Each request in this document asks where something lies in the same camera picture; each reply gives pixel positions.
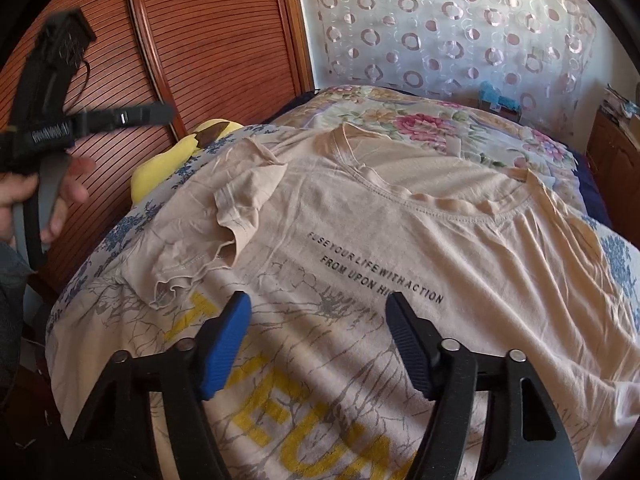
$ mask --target hand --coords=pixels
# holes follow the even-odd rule
[[[90,158],[73,159],[60,185],[60,196],[56,199],[49,225],[40,232],[40,240],[43,243],[50,244],[60,236],[69,206],[73,203],[81,204],[89,199],[89,192],[73,177],[91,173],[94,169],[95,163]],[[15,173],[0,173],[0,241],[14,245],[12,206],[27,200],[36,191],[37,185],[37,174],[23,176]]]

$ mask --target wardrobe door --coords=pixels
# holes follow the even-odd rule
[[[143,0],[187,130],[264,120],[296,95],[282,0]]]
[[[73,7],[81,7],[98,39],[86,51],[91,75],[72,111],[84,107],[126,106],[155,99],[137,48],[126,0],[52,0],[22,37],[0,72],[0,123],[3,128],[7,125],[20,70],[45,17],[56,10]],[[80,91],[84,74],[84,68],[81,68],[69,89],[68,102]],[[90,200],[71,208],[65,230],[50,249],[47,265],[39,272],[56,292],[62,290],[104,235],[127,213],[132,170],[171,145],[165,128],[156,126],[93,136],[78,142],[74,154],[94,158],[97,169],[80,178],[89,189]]]

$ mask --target cardboard box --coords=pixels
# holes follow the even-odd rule
[[[514,123],[519,123],[520,117],[522,116],[522,110],[511,110],[505,106],[494,104],[489,101],[483,101],[482,99],[478,100],[478,108],[485,112],[500,115],[500,117],[508,119]]]
[[[640,144],[640,116],[633,114],[629,121],[629,133]]]

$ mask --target wooden wardrobe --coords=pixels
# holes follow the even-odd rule
[[[162,100],[170,127],[142,127],[78,142],[97,169],[82,181],[87,204],[73,206],[49,251],[41,280],[55,292],[130,209],[133,169],[212,118],[259,123],[312,88],[299,0],[51,0],[0,72],[0,127],[7,125],[20,70],[44,18],[81,7],[97,35],[86,53],[89,84],[72,111]],[[84,81],[81,68],[71,101]]]

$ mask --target floral bedspread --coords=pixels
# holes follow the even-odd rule
[[[328,88],[274,124],[331,129],[347,121],[498,171],[529,168],[567,204],[586,213],[574,175],[576,161],[564,144],[482,110],[375,86],[345,85]]]

